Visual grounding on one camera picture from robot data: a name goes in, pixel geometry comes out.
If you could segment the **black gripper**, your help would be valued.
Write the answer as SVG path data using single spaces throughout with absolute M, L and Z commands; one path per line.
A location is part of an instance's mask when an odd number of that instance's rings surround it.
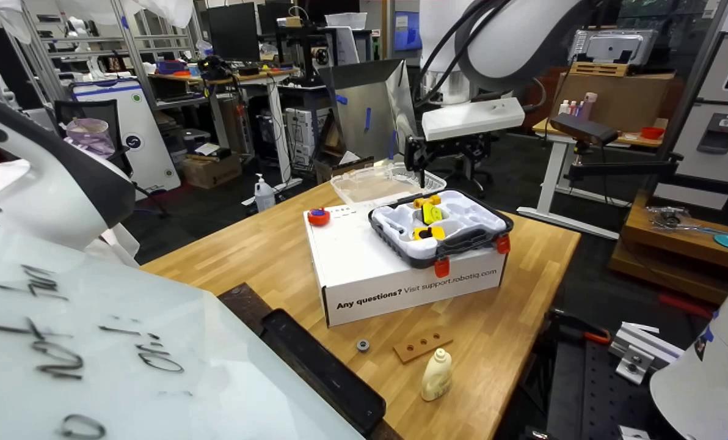
M 426 171 L 443 154 L 444 149 L 441 141 L 426 141 L 423 136 L 416 136 L 416 135 L 405 139 L 405 165 L 411 171 Z

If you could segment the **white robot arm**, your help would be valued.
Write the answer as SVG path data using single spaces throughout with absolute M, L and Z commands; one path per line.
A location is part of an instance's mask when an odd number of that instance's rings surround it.
M 405 165 L 426 171 L 447 141 L 526 122 L 515 91 L 560 66 L 605 0 L 421 0 L 419 135 Z

